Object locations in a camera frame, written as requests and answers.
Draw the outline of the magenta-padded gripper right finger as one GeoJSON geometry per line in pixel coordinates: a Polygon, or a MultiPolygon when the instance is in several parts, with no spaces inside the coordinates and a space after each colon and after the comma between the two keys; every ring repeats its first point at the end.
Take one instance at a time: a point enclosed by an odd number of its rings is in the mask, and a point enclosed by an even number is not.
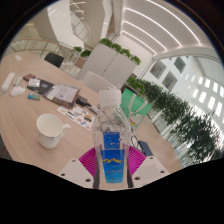
{"type": "Polygon", "coordinates": [[[140,188],[169,174],[155,156],[146,156],[138,149],[129,149],[129,174],[134,188],[140,188]]]}

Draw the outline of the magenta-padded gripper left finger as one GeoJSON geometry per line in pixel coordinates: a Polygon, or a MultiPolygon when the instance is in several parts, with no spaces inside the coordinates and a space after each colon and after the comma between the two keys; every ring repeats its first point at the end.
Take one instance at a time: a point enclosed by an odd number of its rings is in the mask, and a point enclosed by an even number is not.
{"type": "Polygon", "coordinates": [[[92,189],[96,171],[96,151],[92,148],[79,159],[71,159],[61,170],[59,176],[81,187],[92,189]]]}

